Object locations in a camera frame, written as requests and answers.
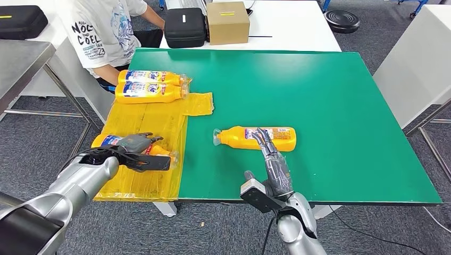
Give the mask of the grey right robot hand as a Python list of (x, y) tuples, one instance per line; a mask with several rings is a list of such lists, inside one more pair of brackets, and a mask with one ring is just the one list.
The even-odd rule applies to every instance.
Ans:
[(248, 203), (262, 204), (270, 201), (282, 204), (294, 194), (285, 157), (276, 148), (266, 130), (258, 127), (252, 137), (263, 154), (267, 179), (265, 183), (259, 182), (252, 171), (245, 171), (245, 183), (240, 187), (240, 197)]

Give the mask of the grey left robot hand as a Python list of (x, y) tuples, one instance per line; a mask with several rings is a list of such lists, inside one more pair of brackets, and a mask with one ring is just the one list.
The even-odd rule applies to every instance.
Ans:
[(153, 143), (163, 140), (161, 136), (153, 136), (151, 132), (128, 135), (118, 141), (117, 145), (124, 148), (126, 152), (140, 154)]

